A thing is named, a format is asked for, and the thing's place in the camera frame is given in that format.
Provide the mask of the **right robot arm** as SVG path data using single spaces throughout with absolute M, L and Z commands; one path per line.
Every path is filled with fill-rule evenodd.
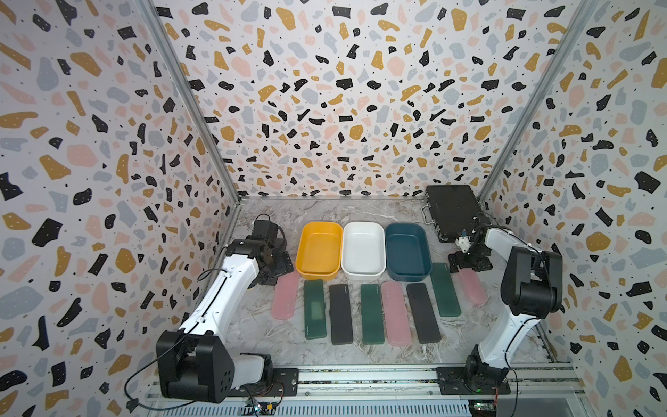
M 462 231 L 455 241 L 458 266 L 476 266 L 495 252 L 505 260 L 500 283 L 504 309 L 491 333 L 475 345 L 467 358 L 462 380 L 471 389 L 501 387 L 511 369 L 511 359 L 528 332 L 563 302 L 562 255 L 539 250 L 510 229 L 479 224 Z

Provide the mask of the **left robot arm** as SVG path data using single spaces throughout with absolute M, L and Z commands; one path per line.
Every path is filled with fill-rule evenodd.
M 220 403 L 234 391 L 257 397 L 274 388 L 268 354 L 231 354 L 224 339 L 243 295 L 255 286 L 274 286 L 293 271 L 282 228 L 259 215 L 252 232 L 224 251 L 222 266 L 189 318 L 156 343 L 162 396 Z

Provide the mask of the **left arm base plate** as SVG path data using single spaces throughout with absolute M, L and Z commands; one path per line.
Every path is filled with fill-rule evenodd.
M 274 368 L 262 381 L 232 389 L 228 397 L 295 397 L 299 373 L 298 368 Z

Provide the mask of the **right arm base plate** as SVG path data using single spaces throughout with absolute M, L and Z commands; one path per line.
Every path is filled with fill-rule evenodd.
M 471 374 L 465 367 L 438 367 L 436 382 L 441 395 L 507 395 L 512 392 L 507 378 L 493 372 Z

